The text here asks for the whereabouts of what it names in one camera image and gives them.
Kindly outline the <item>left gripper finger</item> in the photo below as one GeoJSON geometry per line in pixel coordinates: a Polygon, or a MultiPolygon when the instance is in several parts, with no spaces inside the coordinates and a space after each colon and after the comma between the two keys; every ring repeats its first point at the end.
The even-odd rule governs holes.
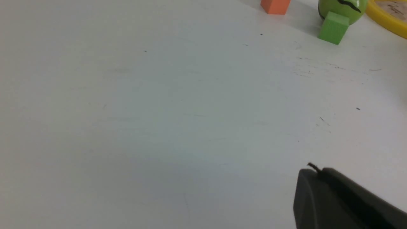
{"type": "Polygon", "coordinates": [[[405,229],[407,214],[334,168],[308,163],[298,173],[293,214],[298,229],[405,229]]]}

